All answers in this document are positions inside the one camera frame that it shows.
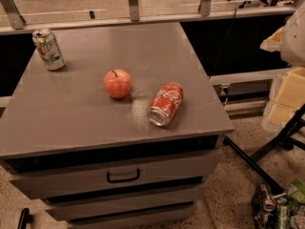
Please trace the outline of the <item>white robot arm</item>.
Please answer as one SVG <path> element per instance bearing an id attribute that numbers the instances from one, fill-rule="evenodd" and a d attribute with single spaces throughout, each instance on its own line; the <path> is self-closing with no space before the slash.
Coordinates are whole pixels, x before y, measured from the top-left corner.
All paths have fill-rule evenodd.
<path id="1" fill-rule="evenodd" d="M 305 66 L 305 2 L 283 28 L 280 54 L 283 61 L 293 66 Z"/>

